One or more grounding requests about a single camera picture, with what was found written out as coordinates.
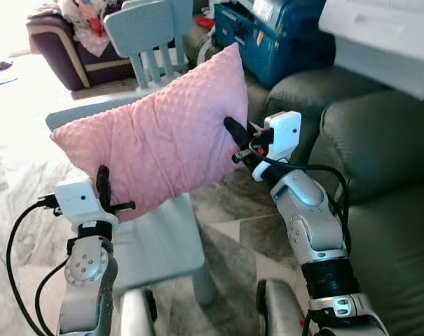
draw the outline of blue case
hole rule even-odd
[[[334,38],[318,28],[325,0],[255,0],[215,6],[216,42],[238,42],[243,65],[271,89],[286,76],[327,67]]]

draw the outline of tiled floor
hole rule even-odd
[[[51,193],[57,182],[82,173],[50,141],[44,123],[49,112],[74,104],[72,95],[41,57],[25,57],[15,67],[19,79],[0,86],[0,335],[32,335],[8,284],[7,238],[13,221],[26,206],[38,196]],[[103,95],[131,90],[133,85],[132,80],[123,81],[77,95]],[[257,279],[283,279],[304,293],[285,225],[268,191],[241,170],[191,194],[218,295],[210,306],[201,307],[194,299],[189,278],[155,285],[158,336],[260,335],[255,307]],[[69,235],[67,223],[49,211],[27,218],[13,253],[25,302],[32,303],[38,279],[63,258]],[[44,293],[43,310],[53,325],[63,283],[59,274],[51,290]],[[299,299],[304,308],[306,295]]]

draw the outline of blue toolbox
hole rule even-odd
[[[327,67],[334,37],[319,30],[325,0],[232,0],[215,5],[217,44],[238,42],[243,65],[266,88],[299,71]]]

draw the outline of chair backrest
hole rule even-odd
[[[150,78],[142,66],[141,53],[148,62],[151,79],[161,85],[160,71],[153,51],[158,47],[163,68],[168,78],[174,71],[167,44],[175,39],[177,63],[185,63],[182,36],[191,28],[192,0],[131,0],[122,9],[106,16],[104,26],[116,52],[129,57],[134,67],[139,87],[148,87]]]

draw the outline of pink pillow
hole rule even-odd
[[[134,201],[120,222],[218,181],[238,151],[223,121],[247,122],[247,92],[233,44],[164,89],[132,104],[70,122],[51,139],[96,183],[109,168],[111,204]]]

